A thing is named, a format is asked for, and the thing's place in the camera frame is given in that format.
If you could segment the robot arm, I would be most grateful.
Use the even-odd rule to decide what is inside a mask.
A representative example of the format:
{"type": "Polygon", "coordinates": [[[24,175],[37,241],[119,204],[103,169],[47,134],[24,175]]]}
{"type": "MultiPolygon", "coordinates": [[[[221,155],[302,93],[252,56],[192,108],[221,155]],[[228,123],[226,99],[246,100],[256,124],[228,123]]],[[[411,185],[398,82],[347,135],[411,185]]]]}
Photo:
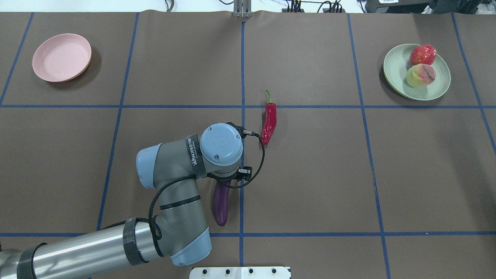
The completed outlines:
{"type": "Polygon", "coordinates": [[[2,279],[86,279],[96,274],[169,256],[177,266],[191,265],[212,249],[197,181],[256,177],[241,166],[243,139],[260,135],[219,122],[200,136],[192,134],[138,152],[142,185],[156,189],[146,218],[132,218],[58,243],[1,252],[2,279]]]}

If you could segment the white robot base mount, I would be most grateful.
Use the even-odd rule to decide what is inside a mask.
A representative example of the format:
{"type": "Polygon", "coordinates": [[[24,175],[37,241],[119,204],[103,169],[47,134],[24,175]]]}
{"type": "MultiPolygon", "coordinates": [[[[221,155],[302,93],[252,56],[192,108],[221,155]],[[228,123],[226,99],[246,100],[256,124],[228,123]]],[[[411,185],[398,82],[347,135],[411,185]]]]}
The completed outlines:
{"type": "Polygon", "coordinates": [[[290,267],[198,267],[189,274],[190,279],[291,279],[290,267]]]}

